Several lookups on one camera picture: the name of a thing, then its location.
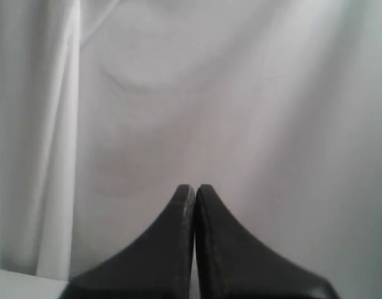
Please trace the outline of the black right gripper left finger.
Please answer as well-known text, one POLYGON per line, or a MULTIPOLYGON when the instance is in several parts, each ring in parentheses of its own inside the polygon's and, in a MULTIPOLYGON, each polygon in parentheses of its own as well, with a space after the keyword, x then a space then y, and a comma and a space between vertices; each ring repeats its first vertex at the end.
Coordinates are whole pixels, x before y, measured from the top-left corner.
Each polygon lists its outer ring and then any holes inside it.
POLYGON ((195 192, 175 190, 157 219, 134 242, 72 278, 61 298, 189 298, 195 192))

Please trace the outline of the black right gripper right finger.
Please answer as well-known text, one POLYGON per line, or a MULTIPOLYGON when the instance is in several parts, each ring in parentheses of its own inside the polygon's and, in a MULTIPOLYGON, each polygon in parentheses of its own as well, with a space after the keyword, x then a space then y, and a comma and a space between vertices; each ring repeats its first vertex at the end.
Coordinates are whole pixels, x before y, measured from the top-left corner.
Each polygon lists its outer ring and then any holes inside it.
POLYGON ((202 298, 338 298, 329 281, 245 229, 209 184, 197 190, 195 242, 202 298))

